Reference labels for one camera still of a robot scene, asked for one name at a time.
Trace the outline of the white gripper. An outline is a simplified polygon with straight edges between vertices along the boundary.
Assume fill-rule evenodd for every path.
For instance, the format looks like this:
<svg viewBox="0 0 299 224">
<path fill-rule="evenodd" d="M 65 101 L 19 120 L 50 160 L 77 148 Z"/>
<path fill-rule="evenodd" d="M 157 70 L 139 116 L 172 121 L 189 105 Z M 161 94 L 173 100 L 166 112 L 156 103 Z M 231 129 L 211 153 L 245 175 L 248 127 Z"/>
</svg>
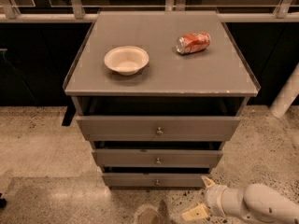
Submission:
<svg viewBox="0 0 299 224">
<path fill-rule="evenodd" d="M 205 175 L 201 176 L 206 187 L 205 202 L 197 204 L 194 208 L 184 212 L 181 216 L 185 221 L 193 221 L 209 217 L 209 212 L 213 216 L 226 217 L 222 207 L 222 194 L 227 189 L 225 185 L 215 185 L 215 182 Z"/>
</svg>

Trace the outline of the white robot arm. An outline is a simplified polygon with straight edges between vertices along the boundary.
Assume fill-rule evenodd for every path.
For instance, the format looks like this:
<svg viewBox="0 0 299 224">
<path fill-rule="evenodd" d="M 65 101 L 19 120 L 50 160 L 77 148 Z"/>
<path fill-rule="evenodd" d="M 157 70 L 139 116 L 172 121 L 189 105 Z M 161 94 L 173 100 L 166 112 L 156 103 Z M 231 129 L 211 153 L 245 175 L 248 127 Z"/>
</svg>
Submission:
<svg viewBox="0 0 299 224">
<path fill-rule="evenodd" d="M 249 224 L 299 224 L 299 204 L 264 184 L 233 189 L 203 175 L 205 201 L 184 212 L 185 221 L 236 217 Z"/>
</svg>

